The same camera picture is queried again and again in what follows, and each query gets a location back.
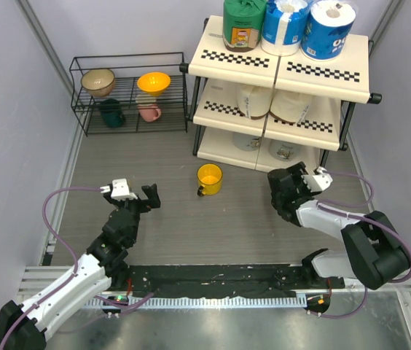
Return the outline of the grey roll front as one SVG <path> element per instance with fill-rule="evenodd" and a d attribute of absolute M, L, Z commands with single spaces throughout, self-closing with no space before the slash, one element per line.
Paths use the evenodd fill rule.
<path fill-rule="evenodd" d="M 300 155 L 303 146 L 287 141 L 271 140 L 269 153 L 276 160 L 290 161 Z"/>

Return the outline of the grey roll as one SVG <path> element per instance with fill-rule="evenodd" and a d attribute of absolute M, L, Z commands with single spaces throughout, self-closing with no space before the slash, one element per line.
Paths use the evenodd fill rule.
<path fill-rule="evenodd" d="M 232 142 L 235 147 L 245 152 L 253 152 L 259 149 L 261 138 L 244 133 L 234 133 Z"/>
<path fill-rule="evenodd" d="M 276 160 L 290 161 L 300 155 L 303 146 L 287 141 L 271 140 L 269 153 Z"/>

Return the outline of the cream roll front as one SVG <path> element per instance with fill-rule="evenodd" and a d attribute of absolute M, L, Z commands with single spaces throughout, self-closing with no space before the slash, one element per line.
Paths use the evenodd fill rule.
<path fill-rule="evenodd" d="M 305 119 L 313 96 L 286 90 L 276 90 L 270 106 L 271 115 L 288 123 L 299 123 Z"/>

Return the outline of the cream roll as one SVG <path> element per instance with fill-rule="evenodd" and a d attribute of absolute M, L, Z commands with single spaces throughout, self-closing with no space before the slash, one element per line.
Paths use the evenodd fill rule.
<path fill-rule="evenodd" d="M 270 106 L 271 115 L 288 123 L 299 123 L 305 119 L 313 96 L 286 90 L 276 90 Z"/>
<path fill-rule="evenodd" d="M 258 120 L 270 111 L 273 89 L 240 84 L 236 90 L 236 99 L 238 109 L 244 117 Z"/>

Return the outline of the white roll blue base wrap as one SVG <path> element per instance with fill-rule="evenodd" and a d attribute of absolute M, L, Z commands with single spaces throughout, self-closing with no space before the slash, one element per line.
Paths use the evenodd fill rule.
<path fill-rule="evenodd" d="M 356 19 L 357 8 L 349 1 L 315 1 L 301 41 L 302 52 L 317 61 L 336 58 Z"/>

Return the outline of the blue striped plastic-wrapped roll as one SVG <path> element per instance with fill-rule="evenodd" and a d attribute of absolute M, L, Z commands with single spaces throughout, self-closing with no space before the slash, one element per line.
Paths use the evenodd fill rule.
<path fill-rule="evenodd" d="M 261 47 L 274 56 L 290 56 L 300 48 L 312 1 L 268 1 Z"/>

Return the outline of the green paper towel roll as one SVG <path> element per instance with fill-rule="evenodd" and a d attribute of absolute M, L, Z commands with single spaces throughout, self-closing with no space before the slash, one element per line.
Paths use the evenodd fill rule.
<path fill-rule="evenodd" d="M 224 1 L 222 36 L 228 50 L 248 52 L 258 46 L 266 7 L 265 0 Z"/>

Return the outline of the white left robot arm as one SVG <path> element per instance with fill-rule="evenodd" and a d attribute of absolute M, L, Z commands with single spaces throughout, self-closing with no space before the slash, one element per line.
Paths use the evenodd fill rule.
<path fill-rule="evenodd" d="M 137 241 L 141 215 L 161 206 L 157 185 L 141 189 L 145 198 L 138 197 L 126 179 L 92 189 L 115 207 L 101 234 L 49 286 L 22 303 L 11 300 L 1 307 L 0 349 L 44 349 L 58 328 L 87 301 L 127 284 L 125 258 Z"/>

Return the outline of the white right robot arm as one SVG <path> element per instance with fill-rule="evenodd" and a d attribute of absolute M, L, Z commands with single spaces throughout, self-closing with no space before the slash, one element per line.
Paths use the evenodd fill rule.
<path fill-rule="evenodd" d="M 343 252 L 315 253 L 301 270 L 304 284 L 316 288 L 329 277 L 342 277 L 376 290 L 411 279 L 411 249 L 384 213 L 354 213 L 353 204 L 316 199 L 330 187 L 333 176 L 323 167 L 308 173 L 303 162 L 267 175 L 271 204 L 282 219 L 344 244 Z"/>

